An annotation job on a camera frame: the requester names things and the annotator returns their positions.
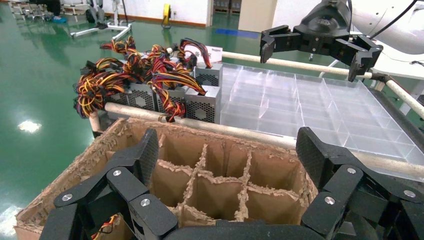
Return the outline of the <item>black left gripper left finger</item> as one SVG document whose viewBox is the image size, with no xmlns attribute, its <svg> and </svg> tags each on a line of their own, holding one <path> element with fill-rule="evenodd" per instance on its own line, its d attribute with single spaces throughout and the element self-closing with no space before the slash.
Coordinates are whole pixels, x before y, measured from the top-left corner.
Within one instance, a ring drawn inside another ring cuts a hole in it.
<svg viewBox="0 0 424 240">
<path fill-rule="evenodd" d="M 42 240 L 89 240 L 120 214 L 139 240 L 162 240 L 178 228 L 177 217 L 148 189 L 159 155 L 157 131 L 115 152 L 97 174 L 60 193 L 48 214 Z"/>
</svg>

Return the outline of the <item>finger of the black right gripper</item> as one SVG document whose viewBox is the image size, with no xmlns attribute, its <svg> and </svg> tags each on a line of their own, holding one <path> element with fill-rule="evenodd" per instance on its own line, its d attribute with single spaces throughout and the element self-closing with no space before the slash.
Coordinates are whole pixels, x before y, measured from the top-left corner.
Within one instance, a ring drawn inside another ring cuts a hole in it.
<svg viewBox="0 0 424 240">
<path fill-rule="evenodd" d="M 265 64 L 273 53 L 296 51 L 299 48 L 300 34 L 292 32 L 288 25 L 281 25 L 261 32 L 260 63 Z"/>
<path fill-rule="evenodd" d="M 348 40 L 336 39 L 331 45 L 331 56 L 349 66 L 347 80 L 353 82 L 356 76 L 363 76 L 374 67 L 383 47 L 365 35 L 353 35 Z"/>
</svg>

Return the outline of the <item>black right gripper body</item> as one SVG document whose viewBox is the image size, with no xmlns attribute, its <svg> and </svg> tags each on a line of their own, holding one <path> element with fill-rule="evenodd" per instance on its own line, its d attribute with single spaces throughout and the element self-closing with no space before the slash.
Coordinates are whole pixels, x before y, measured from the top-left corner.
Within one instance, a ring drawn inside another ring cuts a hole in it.
<svg viewBox="0 0 424 240">
<path fill-rule="evenodd" d="M 323 0 L 293 28 L 293 49 L 318 55 L 355 55 L 349 41 L 352 25 L 350 0 Z"/>
</svg>

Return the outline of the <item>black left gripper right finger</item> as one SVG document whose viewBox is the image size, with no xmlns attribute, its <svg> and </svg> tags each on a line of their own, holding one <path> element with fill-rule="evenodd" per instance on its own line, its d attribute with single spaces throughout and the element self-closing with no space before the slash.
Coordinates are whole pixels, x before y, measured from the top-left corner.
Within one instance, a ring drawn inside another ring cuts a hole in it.
<svg viewBox="0 0 424 240">
<path fill-rule="evenodd" d="M 423 239 L 421 192 L 369 169 L 347 148 L 321 141 L 309 127 L 298 130 L 295 151 L 318 190 L 302 226 L 333 240 L 354 213 L 383 229 L 384 240 Z"/>
</svg>

